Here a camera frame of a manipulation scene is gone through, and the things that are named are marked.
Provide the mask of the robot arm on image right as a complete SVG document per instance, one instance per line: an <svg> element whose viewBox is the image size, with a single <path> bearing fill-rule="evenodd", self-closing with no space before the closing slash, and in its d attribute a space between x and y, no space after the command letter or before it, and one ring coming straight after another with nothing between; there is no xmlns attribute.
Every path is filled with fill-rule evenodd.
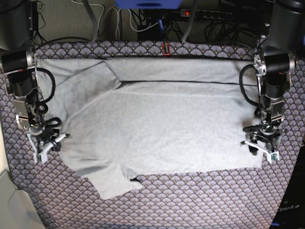
<svg viewBox="0 0 305 229"><path fill-rule="evenodd" d="M305 28L305 2L303 0L276 0L271 14L265 14L262 26L264 39L254 50L254 63L245 66L239 75L239 85L245 100L256 107L257 125L243 129L250 152L266 155L269 163L279 160L277 146L283 130L281 124L284 94L291 86L291 72L296 67L295 49ZM254 69L258 89L258 101L246 94L244 73Z"/></svg>

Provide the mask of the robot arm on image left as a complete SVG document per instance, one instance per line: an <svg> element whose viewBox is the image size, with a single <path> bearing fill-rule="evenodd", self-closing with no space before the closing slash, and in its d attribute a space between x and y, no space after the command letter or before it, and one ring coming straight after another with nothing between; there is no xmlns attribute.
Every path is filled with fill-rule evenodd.
<svg viewBox="0 0 305 229"><path fill-rule="evenodd" d="M44 119L47 102L55 94L55 79L46 69L37 67L33 47L33 34L38 30L36 2L31 0L2 0L0 2L0 72L6 76L8 94L14 96L16 121L28 137L34 137L35 153L49 150L58 152L61 140L57 117ZM36 73L45 73L51 80L51 94L39 99Z"/></svg>

